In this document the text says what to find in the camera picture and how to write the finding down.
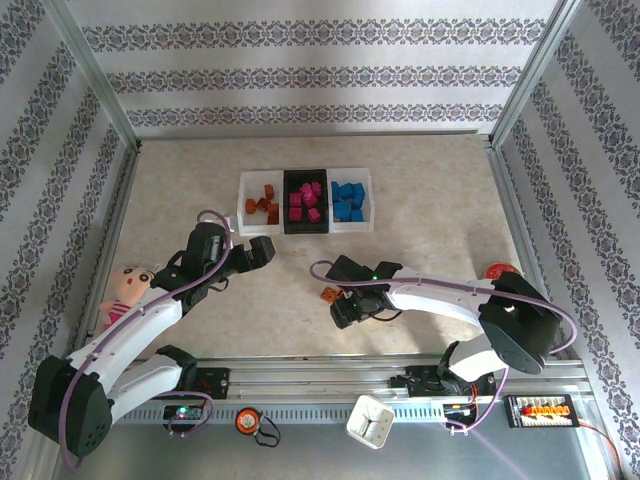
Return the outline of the black plastic container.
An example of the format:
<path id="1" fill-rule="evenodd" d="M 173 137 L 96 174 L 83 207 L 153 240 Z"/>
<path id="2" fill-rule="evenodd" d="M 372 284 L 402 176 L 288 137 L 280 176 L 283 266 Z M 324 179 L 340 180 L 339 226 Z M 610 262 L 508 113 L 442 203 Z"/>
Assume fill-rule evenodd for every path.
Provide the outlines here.
<path id="1" fill-rule="evenodd" d="M 307 169 L 307 170 L 285 170 L 284 174 L 284 233 L 292 234 L 326 234 L 329 232 L 329 198 L 328 198 L 328 182 L 327 171 L 325 169 Z M 289 221 L 289 195 L 291 193 L 300 193 L 300 187 L 304 183 L 320 182 L 322 184 L 322 195 L 317 196 L 320 199 L 318 205 L 313 208 L 319 210 L 322 216 L 320 223 L 311 223 L 308 219 L 307 207 L 303 204 L 302 221 L 293 223 Z"/>

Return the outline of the white plastic container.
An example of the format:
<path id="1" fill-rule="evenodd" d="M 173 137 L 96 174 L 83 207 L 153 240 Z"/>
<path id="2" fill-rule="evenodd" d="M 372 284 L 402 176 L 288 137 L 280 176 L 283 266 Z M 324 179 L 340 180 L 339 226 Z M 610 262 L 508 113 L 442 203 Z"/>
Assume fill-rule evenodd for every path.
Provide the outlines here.
<path id="1" fill-rule="evenodd" d="M 330 168 L 327 170 L 328 198 L 329 198 L 329 232 L 330 233 L 355 233 L 370 232 L 374 229 L 375 202 L 373 195 L 372 179 L 368 168 Z M 362 183 L 365 189 L 365 196 L 361 211 L 363 212 L 363 222 L 341 222 L 333 215 L 333 204 L 342 201 L 334 198 L 331 192 L 331 182 L 335 181 L 339 186 L 346 183 Z"/>
<path id="2" fill-rule="evenodd" d="M 270 204 L 279 204 L 279 223 L 277 225 L 267 224 L 268 210 L 261 211 L 257 209 L 256 213 L 252 215 L 247 214 L 245 211 L 247 199 L 254 199 L 257 202 L 260 198 L 265 198 L 264 186 L 266 184 L 272 185 L 275 191 L 275 197 L 268 201 Z M 238 233 L 240 235 L 247 237 L 257 235 L 275 236 L 284 233 L 283 188 L 284 174 L 282 170 L 257 170 L 241 173 L 237 201 Z"/>

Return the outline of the pink plush doll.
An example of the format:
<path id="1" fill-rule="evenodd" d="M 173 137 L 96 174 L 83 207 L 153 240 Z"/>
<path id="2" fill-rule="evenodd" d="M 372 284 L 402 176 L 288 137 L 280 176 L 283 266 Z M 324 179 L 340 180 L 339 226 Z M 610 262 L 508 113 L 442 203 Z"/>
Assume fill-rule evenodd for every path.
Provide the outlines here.
<path id="1" fill-rule="evenodd" d="M 107 292 L 99 307 L 100 322 L 104 331 L 141 300 L 158 269 L 158 266 L 126 265 L 110 274 Z"/>

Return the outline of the white square clock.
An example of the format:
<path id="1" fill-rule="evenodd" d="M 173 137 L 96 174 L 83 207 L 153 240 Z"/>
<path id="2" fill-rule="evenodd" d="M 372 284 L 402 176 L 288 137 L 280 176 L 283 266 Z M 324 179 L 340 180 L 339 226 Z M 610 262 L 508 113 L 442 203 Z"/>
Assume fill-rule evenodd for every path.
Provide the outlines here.
<path id="1" fill-rule="evenodd" d="M 394 420 L 395 413 L 389 405 L 372 396 L 361 395 L 349 415 L 345 432 L 371 449 L 381 449 Z"/>

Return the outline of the small circuit board with LEDs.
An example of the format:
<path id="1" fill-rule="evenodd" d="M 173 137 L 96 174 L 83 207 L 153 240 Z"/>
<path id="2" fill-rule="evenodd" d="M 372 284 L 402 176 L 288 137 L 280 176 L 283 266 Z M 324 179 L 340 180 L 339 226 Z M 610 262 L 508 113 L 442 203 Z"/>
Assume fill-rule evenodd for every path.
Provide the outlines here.
<path id="1" fill-rule="evenodd" d="M 199 421 L 202 416 L 201 405 L 166 405 L 163 411 L 165 421 Z"/>

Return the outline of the red round tin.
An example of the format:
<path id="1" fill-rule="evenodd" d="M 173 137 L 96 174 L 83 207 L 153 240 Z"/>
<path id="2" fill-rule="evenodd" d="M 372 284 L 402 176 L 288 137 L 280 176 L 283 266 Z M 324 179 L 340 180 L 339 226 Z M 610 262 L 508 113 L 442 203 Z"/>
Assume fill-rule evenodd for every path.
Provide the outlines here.
<path id="1" fill-rule="evenodd" d="M 497 262 L 489 265 L 483 274 L 484 279 L 497 280 L 503 273 L 514 273 L 521 275 L 519 269 L 509 263 Z"/>

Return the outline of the grey metal panel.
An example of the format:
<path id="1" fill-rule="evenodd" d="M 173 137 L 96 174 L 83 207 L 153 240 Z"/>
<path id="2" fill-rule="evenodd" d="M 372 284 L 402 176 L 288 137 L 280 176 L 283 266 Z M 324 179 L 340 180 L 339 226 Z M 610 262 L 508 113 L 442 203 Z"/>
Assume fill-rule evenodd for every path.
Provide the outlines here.
<path id="1" fill-rule="evenodd" d="M 52 480 L 618 480 L 608 460 L 590 431 L 511 430 L 502 417 L 468 436 L 395 425 L 379 450 L 341 425 L 286 425 L 274 449 L 231 426 L 184 440 L 157 427 L 121 426 L 78 473 L 57 467 Z"/>

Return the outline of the black power distribution board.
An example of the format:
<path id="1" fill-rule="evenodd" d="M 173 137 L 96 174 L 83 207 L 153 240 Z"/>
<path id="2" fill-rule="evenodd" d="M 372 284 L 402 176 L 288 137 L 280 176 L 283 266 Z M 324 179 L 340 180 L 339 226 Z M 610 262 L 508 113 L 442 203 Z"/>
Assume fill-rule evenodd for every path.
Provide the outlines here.
<path id="1" fill-rule="evenodd" d="M 513 429 L 578 428 L 573 400 L 561 395 L 505 395 L 507 422 Z"/>

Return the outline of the wide aluminium frame rail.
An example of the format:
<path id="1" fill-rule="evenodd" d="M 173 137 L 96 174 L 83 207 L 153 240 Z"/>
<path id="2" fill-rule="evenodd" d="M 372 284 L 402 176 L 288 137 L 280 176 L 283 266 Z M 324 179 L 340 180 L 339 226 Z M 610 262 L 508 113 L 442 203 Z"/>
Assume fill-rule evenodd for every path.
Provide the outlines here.
<path id="1" fill-rule="evenodd" d="M 204 358 L 201 368 L 226 368 L 229 403 L 346 403 L 361 394 L 404 401 L 404 389 L 392 389 L 389 380 L 409 366 L 439 363 L 438 355 L 337 355 L 310 357 Z M 571 394 L 594 397 L 580 360 L 549 360 L 539 375 L 510 371 L 504 394 Z"/>

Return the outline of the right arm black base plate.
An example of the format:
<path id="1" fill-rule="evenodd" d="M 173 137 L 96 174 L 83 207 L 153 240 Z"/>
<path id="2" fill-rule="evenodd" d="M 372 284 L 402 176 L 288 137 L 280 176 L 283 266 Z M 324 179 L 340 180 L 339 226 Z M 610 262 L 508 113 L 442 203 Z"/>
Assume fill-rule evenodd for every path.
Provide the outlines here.
<path id="1" fill-rule="evenodd" d="M 405 389 L 410 398 L 438 396 L 493 395 L 497 390 L 492 374 L 466 381 L 444 367 L 411 365 L 389 379 L 389 387 Z"/>

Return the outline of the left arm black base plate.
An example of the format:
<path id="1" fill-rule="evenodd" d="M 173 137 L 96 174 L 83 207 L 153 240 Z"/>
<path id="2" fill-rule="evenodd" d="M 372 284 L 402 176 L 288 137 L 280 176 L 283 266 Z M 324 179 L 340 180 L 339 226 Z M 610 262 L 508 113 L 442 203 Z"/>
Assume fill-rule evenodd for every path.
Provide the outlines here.
<path id="1" fill-rule="evenodd" d="M 198 367 L 193 389 L 206 393 L 213 400 L 225 400 L 228 395 L 230 370 L 227 368 Z"/>

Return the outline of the aluminium side rail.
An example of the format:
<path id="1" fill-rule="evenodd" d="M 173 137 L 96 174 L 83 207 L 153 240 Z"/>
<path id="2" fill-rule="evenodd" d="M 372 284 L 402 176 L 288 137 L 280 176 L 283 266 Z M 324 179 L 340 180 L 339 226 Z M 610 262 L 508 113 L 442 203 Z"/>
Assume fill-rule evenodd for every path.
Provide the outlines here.
<path id="1" fill-rule="evenodd" d="M 101 237 L 97 259 L 81 304 L 80 317 L 67 341 L 65 354 L 70 354 L 76 348 L 82 347 L 84 342 L 95 333 L 96 325 L 99 323 L 99 305 L 107 290 L 108 278 L 135 180 L 139 150 L 140 144 L 128 147 L 121 162 L 105 217 L 105 229 Z"/>
<path id="2" fill-rule="evenodd" d="M 486 148 L 486 153 L 515 246 L 520 271 L 543 296 L 551 300 L 504 158 L 491 146 Z"/>

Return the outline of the thin aluminium rail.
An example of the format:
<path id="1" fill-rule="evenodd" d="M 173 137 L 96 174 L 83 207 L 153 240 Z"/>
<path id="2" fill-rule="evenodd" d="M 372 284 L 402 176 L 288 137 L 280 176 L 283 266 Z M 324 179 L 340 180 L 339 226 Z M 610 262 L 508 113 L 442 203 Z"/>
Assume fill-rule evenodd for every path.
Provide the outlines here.
<path id="1" fill-rule="evenodd" d="M 213 141 L 240 139 L 276 139 L 276 138 L 346 138 L 346 137 L 429 137 L 429 136 L 463 136 L 472 135 L 480 138 L 482 143 L 491 144 L 491 134 L 479 133 L 477 130 L 426 130 L 426 131 L 269 131 L 251 132 L 247 134 L 229 133 L 220 135 L 169 135 L 169 136 L 139 136 L 139 142 L 152 141 Z"/>

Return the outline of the aluminium frame post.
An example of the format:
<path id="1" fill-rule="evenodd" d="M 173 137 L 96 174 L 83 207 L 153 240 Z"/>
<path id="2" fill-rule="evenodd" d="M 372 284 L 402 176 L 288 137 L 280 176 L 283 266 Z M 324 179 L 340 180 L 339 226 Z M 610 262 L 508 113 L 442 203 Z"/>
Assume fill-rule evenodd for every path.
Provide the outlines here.
<path id="1" fill-rule="evenodd" d="M 39 0 L 74 57 L 89 86 L 105 108 L 111 123 L 126 144 L 138 153 L 141 141 L 120 105 L 107 75 L 97 61 L 66 0 Z"/>
<path id="2" fill-rule="evenodd" d="M 557 0 L 538 43 L 488 136 L 492 149 L 497 150 L 505 141 L 582 3 L 583 0 Z"/>

